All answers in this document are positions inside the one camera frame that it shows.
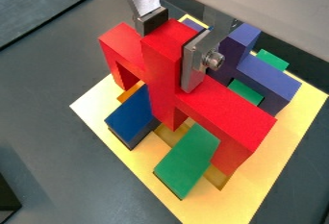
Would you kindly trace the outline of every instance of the yellow board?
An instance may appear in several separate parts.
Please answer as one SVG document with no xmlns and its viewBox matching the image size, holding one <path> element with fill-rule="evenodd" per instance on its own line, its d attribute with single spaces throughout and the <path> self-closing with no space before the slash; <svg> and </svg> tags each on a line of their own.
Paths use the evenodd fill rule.
<svg viewBox="0 0 329 224">
<path fill-rule="evenodd" d="M 218 190 L 202 178 L 181 201 L 153 174 L 153 169 L 170 151 L 168 143 L 152 132 L 137 148 L 129 151 L 105 123 L 121 104 L 117 100 L 121 94 L 122 89 L 110 75 L 71 108 L 165 206 L 182 223 L 249 223 L 328 95 L 304 83 L 291 104 L 277 115 L 279 122 L 272 132 L 225 188 Z"/>
</svg>

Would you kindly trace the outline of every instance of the purple block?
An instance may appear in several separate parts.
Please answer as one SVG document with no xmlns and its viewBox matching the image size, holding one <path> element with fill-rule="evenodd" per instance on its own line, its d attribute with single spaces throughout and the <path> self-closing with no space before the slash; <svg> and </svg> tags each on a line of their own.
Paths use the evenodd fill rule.
<svg viewBox="0 0 329 224">
<path fill-rule="evenodd" d="M 237 70 L 236 78 L 265 97 L 259 107 L 276 115 L 291 102 L 301 83 L 253 55 L 244 59 Z"/>
<path fill-rule="evenodd" d="M 277 115 L 291 102 L 301 83 L 249 54 L 260 32 L 244 24 L 229 35 L 218 47 L 225 63 L 218 71 L 209 70 L 208 73 L 227 86 L 233 79 L 245 83 L 264 96 L 259 107 L 271 115 Z"/>
<path fill-rule="evenodd" d="M 202 27 L 197 22 L 194 22 L 189 18 L 182 22 L 182 24 L 193 28 L 197 32 L 201 32 L 202 30 L 205 30 L 205 27 Z"/>
<path fill-rule="evenodd" d="M 225 62 L 218 71 L 208 70 L 208 74 L 224 85 L 229 85 L 241 60 L 249 55 L 261 31 L 243 24 L 220 43 L 218 52 L 225 56 Z"/>
</svg>

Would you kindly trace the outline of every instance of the dark blue block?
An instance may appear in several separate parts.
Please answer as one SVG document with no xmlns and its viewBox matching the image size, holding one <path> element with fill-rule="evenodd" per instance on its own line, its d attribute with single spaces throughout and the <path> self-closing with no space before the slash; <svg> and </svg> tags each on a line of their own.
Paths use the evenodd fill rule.
<svg viewBox="0 0 329 224">
<path fill-rule="evenodd" d="M 259 107 L 276 115 L 291 102 L 301 83 L 249 55 L 239 65 L 237 78 L 265 96 Z"/>
<path fill-rule="evenodd" d="M 193 28 L 197 32 L 205 30 L 205 27 L 201 26 L 196 21 L 190 20 L 189 18 L 182 22 L 182 24 Z"/>
<path fill-rule="evenodd" d="M 160 121 L 152 115 L 149 87 L 144 85 L 106 119 L 110 130 L 130 150 L 157 128 Z"/>
<path fill-rule="evenodd" d="M 208 74 L 217 79 L 224 85 L 229 85 L 235 78 L 237 66 L 255 46 L 261 31 L 243 24 L 220 43 L 218 52 L 225 56 L 225 62 L 218 71 L 208 70 Z"/>
</svg>

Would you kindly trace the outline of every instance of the blue rectangular block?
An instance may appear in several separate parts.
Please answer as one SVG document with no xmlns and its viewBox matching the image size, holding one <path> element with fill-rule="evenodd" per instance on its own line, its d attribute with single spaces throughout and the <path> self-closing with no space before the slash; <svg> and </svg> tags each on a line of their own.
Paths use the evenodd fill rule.
<svg viewBox="0 0 329 224">
<path fill-rule="evenodd" d="M 259 107 L 276 115 L 291 102 L 301 83 L 253 55 L 244 59 L 237 70 L 237 79 L 265 96 Z"/>
<path fill-rule="evenodd" d="M 157 128 L 160 121 L 152 115 L 149 87 L 144 85 L 106 118 L 110 130 L 130 150 Z"/>
</svg>

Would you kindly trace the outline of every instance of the block structure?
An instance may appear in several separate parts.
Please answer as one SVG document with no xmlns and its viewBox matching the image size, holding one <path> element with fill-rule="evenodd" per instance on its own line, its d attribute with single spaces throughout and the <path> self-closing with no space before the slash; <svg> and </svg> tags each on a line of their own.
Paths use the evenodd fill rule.
<svg viewBox="0 0 329 224">
<path fill-rule="evenodd" d="M 192 93 L 181 90 L 182 46 L 196 35 L 172 19 L 144 38 L 121 24 L 99 39 L 116 82 L 128 89 L 142 79 L 157 119 L 176 130 L 190 116 L 220 138 L 212 162 L 232 175 L 277 120 L 210 76 Z"/>
</svg>

